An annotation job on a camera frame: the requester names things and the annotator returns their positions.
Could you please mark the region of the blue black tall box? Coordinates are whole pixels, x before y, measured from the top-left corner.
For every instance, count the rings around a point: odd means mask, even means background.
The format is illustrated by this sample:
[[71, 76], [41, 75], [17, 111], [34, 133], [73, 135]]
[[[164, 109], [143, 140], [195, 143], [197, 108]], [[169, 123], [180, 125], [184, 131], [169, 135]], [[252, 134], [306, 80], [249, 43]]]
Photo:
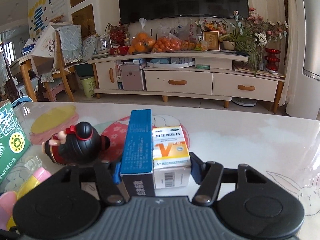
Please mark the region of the blue black tall box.
[[131, 112], [119, 175], [130, 197], [154, 197], [152, 111]]

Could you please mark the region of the orange white medicine box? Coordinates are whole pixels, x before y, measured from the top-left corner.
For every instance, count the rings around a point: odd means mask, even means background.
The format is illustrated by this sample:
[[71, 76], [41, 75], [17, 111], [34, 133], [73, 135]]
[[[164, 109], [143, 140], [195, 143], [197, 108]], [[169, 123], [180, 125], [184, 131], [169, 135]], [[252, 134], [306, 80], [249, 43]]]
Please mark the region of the orange white medicine box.
[[191, 175], [188, 140], [182, 126], [152, 130], [153, 179], [156, 189], [185, 187]]

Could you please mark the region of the black haired doll figurine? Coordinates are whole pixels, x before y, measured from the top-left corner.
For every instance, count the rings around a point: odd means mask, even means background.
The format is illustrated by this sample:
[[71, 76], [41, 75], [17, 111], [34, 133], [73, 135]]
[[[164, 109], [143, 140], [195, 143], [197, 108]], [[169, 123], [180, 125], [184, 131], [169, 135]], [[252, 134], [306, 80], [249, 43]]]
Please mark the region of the black haired doll figurine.
[[42, 152], [61, 165], [89, 164], [111, 145], [109, 137], [100, 135], [88, 122], [80, 122], [55, 133], [43, 142]]

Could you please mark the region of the yellow duck toy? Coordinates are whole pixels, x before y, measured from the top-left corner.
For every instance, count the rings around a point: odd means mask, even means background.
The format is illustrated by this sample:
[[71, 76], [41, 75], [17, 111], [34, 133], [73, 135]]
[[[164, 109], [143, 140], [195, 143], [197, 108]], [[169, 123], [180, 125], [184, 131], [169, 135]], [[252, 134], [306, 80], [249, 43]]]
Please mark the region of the yellow duck toy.
[[1, 229], [9, 231], [15, 226], [12, 216], [13, 208], [16, 202], [29, 191], [37, 187], [43, 181], [48, 179], [51, 173], [44, 168], [37, 169], [18, 189], [18, 191], [8, 191], [1, 195]]

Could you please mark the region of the cream tv cabinet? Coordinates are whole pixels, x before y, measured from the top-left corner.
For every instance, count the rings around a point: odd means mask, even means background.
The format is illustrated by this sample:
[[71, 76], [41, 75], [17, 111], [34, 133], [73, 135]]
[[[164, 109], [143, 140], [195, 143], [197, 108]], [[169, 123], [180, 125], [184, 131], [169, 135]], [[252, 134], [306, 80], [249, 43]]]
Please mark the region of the cream tv cabinet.
[[[159, 67], [143, 68], [145, 90], [124, 90], [121, 65], [125, 61], [139, 59], [193, 59], [184, 68], [171, 68], [164, 64]], [[123, 56], [106, 56], [89, 60], [97, 84], [95, 92], [101, 94], [157, 95], [163, 101], [171, 96], [220, 100], [228, 108], [232, 98], [267, 101], [273, 104], [276, 113], [283, 91], [285, 76], [268, 72], [256, 74], [242, 72], [248, 57], [236, 53], [218, 51], [178, 51], [168, 53], [144, 53]]]

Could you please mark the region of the green waste bin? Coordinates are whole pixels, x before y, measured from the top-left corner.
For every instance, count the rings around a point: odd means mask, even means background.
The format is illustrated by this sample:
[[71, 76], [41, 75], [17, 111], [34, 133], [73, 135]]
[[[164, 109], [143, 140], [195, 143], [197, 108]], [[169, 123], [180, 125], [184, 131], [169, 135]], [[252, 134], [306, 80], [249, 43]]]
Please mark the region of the green waste bin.
[[95, 78], [94, 76], [80, 77], [80, 81], [87, 98], [92, 98], [95, 95]]

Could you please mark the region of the pink storage box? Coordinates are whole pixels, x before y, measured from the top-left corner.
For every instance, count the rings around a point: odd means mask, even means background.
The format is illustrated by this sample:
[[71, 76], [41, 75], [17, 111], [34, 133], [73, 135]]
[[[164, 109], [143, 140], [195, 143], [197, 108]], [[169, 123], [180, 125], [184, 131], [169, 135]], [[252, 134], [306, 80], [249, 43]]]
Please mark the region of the pink storage box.
[[124, 90], [145, 90], [144, 65], [124, 64], [121, 65], [121, 77]]

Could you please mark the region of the green cardboard box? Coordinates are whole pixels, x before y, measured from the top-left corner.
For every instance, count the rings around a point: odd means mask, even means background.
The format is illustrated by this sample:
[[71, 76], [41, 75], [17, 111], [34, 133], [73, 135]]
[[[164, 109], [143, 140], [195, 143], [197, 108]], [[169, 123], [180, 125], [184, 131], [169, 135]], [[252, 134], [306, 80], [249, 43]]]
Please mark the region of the green cardboard box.
[[2, 183], [10, 170], [30, 147], [30, 141], [9, 100], [1, 101], [0, 120], [0, 179]]

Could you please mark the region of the bag of small tangerines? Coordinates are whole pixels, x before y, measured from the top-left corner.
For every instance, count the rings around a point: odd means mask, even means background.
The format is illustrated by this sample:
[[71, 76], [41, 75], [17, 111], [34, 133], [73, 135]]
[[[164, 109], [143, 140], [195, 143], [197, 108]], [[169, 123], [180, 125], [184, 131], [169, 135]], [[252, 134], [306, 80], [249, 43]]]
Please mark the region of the bag of small tangerines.
[[175, 35], [169, 33], [159, 38], [153, 45], [152, 53], [164, 53], [181, 50], [182, 41]]

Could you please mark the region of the red candle holder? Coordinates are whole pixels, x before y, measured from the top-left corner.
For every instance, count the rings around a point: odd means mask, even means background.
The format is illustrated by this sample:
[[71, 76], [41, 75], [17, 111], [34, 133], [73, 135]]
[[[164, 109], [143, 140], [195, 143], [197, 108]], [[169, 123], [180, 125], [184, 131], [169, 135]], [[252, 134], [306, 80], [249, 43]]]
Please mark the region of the red candle holder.
[[280, 58], [277, 57], [278, 54], [281, 53], [281, 51], [271, 48], [265, 48], [265, 52], [267, 53], [267, 56], [265, 59], [267, 60], [267, 66], [266, 68], [268, 70], [272, 70], [277, 72], [278, 71], [278, 63], [280, 62]]

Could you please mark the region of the framed picture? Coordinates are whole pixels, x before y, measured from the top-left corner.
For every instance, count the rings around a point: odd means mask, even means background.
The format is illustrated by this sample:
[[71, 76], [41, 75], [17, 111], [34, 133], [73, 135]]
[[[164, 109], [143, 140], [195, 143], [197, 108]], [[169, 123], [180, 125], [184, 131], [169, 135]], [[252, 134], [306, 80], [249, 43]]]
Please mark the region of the framed picture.
[[207, 42], [207, 50], [220, 50], [220, 33], [218, 31], [204, 31], [203, 39]]

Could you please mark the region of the glass kettle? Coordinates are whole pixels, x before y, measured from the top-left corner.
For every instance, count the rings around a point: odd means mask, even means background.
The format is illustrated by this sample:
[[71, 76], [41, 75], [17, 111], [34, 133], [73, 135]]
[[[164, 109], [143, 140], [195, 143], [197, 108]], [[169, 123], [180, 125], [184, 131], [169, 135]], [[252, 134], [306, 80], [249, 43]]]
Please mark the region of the glass kettle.
[[109, 53], [111, 48], [111, 39], [108, 34], [103, 34], [96, 37], [95, 51], [97, 54]]

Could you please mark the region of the potted green plant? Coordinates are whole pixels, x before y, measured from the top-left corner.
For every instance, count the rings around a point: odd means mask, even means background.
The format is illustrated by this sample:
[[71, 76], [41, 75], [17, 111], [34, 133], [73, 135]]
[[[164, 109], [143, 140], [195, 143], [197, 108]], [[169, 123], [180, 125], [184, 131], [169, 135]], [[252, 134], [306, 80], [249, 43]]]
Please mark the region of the potted green plant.
[[235, 22], [231, 23], [231, 32], [220, 37], [220, 41], [230, 41], [235, 43], [235, 49], [248, 55], [248, 63], [254, 70], [254, 75], [258, 70], [258, 43], [259, 38], [256, 34], [255, 27], [250, 21], [235, 10], [233, 12]]

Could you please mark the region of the bag of large oranges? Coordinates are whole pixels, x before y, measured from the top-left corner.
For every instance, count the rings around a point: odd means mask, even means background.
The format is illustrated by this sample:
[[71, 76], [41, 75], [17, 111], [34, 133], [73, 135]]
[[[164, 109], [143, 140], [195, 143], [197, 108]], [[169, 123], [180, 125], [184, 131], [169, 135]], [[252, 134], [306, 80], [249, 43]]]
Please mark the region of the bag of large oranges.
[[152, 51], [156, 40], [151, 37], [145, 30], [147, 20], [144, 18], [139, 19], [141, 30], [138, 32], [131, 41], [131, 46], [128, 49], [128, 54], [148, 53]]

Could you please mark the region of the wooden chair with cover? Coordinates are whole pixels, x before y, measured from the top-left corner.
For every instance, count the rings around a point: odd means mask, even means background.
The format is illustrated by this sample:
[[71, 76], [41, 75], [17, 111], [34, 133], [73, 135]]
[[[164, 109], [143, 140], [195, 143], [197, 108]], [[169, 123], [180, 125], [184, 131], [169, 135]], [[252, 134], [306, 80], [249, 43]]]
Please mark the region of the wooden chair with cover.
[[69, 99], [74, 102], [66, 67], [82, 60], [81, 26], [48, 25], [35, 42], [30, 60], [33, 72], [41, 83], [47, 85], [54, 82], [54, 74], [57, 74]]

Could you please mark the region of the red berry bouquet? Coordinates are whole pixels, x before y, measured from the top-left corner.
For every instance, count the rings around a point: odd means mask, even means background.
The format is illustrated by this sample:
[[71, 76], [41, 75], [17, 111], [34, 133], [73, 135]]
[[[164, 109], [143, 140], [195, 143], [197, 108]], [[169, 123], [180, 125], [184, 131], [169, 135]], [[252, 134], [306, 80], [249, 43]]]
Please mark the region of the red berry bouquet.
[[126, 34], [128, 33], [128, 28], [128, 24], [122, 24], [120, 21], [117, 25], [108, 23], [106, 26], [106, 30], [111, 39], [111, 42], [119, 46], [124, 45], [124, 39], [126, 38]]

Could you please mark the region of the wooden dining table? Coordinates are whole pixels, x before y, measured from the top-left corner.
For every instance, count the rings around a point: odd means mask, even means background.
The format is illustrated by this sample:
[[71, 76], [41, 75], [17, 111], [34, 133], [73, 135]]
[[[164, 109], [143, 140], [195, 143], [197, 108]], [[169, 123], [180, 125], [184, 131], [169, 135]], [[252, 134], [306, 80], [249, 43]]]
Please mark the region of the wooden dining table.
[[29, 75], [29, 71], [33, 70], [31, 66], [30, 55], [24, 55], [19, 59], [13, 61], [10, 65], [10, 70], [12, 75], [21, 74], [25, 90], [27, 91], [27, 95], [33, 100], [33, 102], [37, 102], [37, 98]]

